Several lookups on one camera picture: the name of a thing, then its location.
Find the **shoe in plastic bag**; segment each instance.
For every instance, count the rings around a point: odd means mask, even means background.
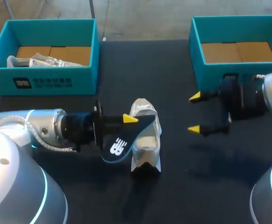
[[[132,146],[133,158],[131,171],[136,167],[142,166],[148,162],[151,166],[156,167],[161,172],[160,162],[160,135],[162,133],[161,125],[157,111],[153,105],[144,98],[137,99],[130,111],[130,116],[155,115],[156,120],[136,139]]]
[[[7,67],[69,67],[69,66],[82,66],[81,64],[64,62],[52,57],[46,57],[36,53],[31,58],[16,58],[9,56],[7,58]]]

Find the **new balance logo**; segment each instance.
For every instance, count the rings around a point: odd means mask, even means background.
[[[116,143],[114,143],[110,149],[111,154],[120,155],[122,154],[124,147],[127,143],[120,138],[116,139]]]

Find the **concrete floor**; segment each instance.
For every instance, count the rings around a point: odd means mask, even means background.
[[[91,18],[88,0],[9,0],[16,19]],[[272,0],[93,0],[108,40],[187,38],[195,15],[272,14]],[[0,0],[0,31],[10,19]]]

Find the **black table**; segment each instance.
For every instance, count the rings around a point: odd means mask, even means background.
[[[40,152],[36,161],[61,186],[70,224],[252,224],[251,189],[272,165],[272,116],[233,123],[229,135],[204,138],[187,128],[218,119],[216,100],[196,93],[187,40],[103,42],[99,97],[105,114],[129,113],[148,99],[162,126],[162,173],[130,173],[131,156],[106,164],[95,146],[80,154]],[[93,97],[0,97],[0,111],[88,111]]]

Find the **teal box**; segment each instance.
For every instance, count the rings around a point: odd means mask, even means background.
[[[20,46],[91,47],[89,66],[7,68]],[[93,95],[100,41],[94,19],[10,20],[0,34],[0,95]]]
[[[202,43],[268,42],[272,50],[272,15],[198,16],[192,18],[190,55],[199,90],[214,90],[224,77],[240,83],[272,72],[272,62],[212,63],[205,61]]]

